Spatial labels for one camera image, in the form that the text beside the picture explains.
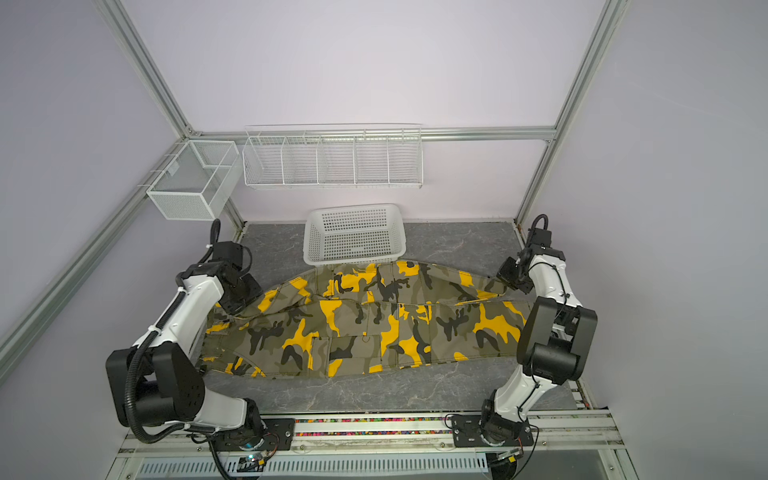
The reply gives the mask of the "camouflage yellow green trousers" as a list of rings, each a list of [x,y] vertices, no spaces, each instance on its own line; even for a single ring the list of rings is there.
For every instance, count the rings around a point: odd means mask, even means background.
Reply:
[[[238,377],[333,378],[512,357],[530,312],[499,280],[448,266],[322,266],[239,313],[215,306],[197,365]]]

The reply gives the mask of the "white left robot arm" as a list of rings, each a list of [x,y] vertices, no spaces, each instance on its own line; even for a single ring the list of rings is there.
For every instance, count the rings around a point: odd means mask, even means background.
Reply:
[[[106,360],[118,420],[142,443],[187,431],[254,450],[267,434],[254,401],[208,389],[190,358],[215,306],[234,316],[263,291],[244,263],[247,248],[220,241],[220,230],[214,220],[204,256],[176,275],[175,296],[160,317]]]

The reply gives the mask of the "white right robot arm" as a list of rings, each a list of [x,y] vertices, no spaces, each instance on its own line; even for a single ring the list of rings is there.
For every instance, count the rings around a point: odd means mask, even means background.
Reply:
[[[584,371],[598,317],[572,291],[565,255],[552,247],[548,225],[547,215],[536,216],[524,248],[497,273],[507,286],[534,292],[536,298],[508,381],[484,401],[480,415],[446,417],[459,448],[535,445],[538,428],[528,419],[531,408],[545,393],[578,380]]]

